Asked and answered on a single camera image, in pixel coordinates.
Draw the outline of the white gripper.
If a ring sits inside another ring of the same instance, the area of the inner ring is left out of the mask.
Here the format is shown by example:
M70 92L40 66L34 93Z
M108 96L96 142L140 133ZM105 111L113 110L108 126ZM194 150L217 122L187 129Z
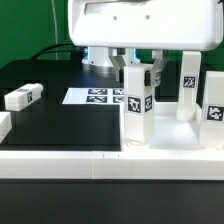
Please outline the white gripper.
M157 87L168 50L213 50L224 38L222 0L68 0L72 42L111 47L116 80L124 82L124 48L151 49L144 84Z

